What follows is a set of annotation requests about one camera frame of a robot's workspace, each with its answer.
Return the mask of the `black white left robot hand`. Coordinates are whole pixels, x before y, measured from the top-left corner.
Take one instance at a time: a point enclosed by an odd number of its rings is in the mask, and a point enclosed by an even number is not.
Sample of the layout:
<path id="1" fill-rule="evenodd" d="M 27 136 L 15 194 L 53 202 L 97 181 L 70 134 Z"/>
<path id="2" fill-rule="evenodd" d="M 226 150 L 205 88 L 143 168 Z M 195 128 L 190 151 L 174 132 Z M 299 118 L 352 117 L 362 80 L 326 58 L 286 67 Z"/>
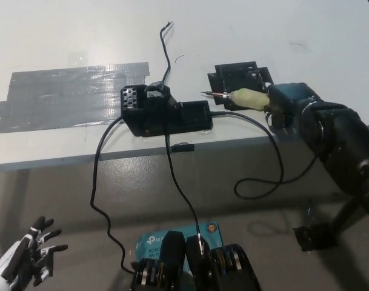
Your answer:
<path id="1" fill-rule="evenodd" d="M 44 244 L 62 233 L 57 229 L 45 233 L 54 219 L 40 216 L 27 233 L 0 257 L 0 290 L 25 290 L 36 287 L 53 276 L 54 254 L 68 249 L 68 245 L 46 247 Z"/>

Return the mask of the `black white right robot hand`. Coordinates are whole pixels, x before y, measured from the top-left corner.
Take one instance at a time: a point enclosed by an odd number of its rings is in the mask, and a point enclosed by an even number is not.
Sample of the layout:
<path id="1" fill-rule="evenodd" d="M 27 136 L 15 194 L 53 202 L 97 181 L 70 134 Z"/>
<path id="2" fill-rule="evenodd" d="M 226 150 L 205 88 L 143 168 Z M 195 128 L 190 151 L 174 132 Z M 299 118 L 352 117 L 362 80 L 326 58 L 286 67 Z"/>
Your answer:
<path id="1" fill-rule="evenodd" d="M 316 92 L 303 82 L 266 85 L 270 125 L 274 129 L 291 126 L 306 106 L 320 100 Z"/>

